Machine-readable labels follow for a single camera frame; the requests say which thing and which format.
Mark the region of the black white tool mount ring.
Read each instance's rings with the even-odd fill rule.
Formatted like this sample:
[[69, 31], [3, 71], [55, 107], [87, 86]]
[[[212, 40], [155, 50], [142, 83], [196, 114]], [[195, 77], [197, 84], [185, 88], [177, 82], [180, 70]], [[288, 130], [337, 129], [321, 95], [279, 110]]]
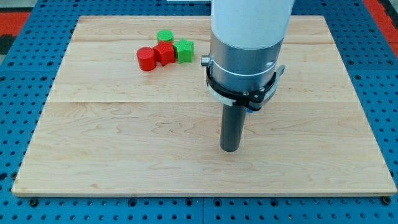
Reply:
[[216, 100], [227, 106], [243, 106], [251, 111], [259, 111], [276, 93], [280, 76], [284, 73], [285, 65], [278, 67], [271, 79], [259, 90], [236, 92], [227, 90], [215, 82], [210, 75], [210, 68], [206, 67], [206, 85]]

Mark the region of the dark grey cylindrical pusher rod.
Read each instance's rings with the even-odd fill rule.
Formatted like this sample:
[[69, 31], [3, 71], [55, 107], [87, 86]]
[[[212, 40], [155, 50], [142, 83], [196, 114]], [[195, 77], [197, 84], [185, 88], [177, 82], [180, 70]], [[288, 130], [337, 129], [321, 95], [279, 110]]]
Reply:
[[243, 132], [246, 108], [223, 105], [220, 147], [226, 152], [238, 150]]

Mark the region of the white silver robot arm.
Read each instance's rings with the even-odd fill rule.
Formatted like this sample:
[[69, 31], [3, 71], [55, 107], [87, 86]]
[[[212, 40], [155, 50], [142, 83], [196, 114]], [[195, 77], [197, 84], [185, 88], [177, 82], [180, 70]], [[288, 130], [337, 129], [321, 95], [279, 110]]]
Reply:
[[239, 148], [246, 111], [275, 94], [285, 67], [278, 57], [294, 0], [211, 2], [210, 53], [201, 57], [210, 94], [223, 104], [220, 147]]

